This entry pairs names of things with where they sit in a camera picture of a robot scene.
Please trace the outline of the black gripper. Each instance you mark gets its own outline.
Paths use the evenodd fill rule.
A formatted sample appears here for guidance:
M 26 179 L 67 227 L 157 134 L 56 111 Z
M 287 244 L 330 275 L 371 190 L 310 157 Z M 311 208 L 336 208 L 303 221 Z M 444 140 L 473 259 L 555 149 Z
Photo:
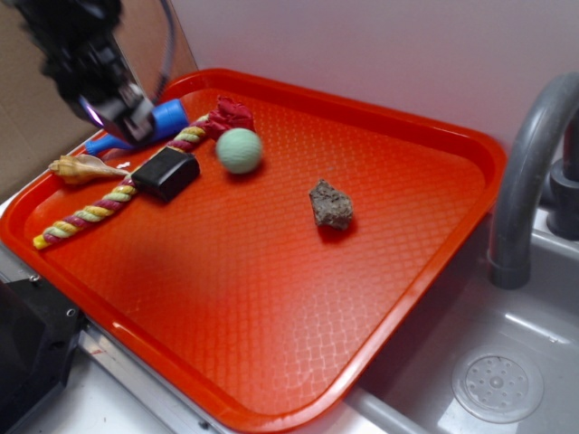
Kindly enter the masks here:
M 114 38 L 120 1 L 14 1 L 44 55 L 43 75 L 77 116 L 137 145 L 155 129 L 153 104 Z

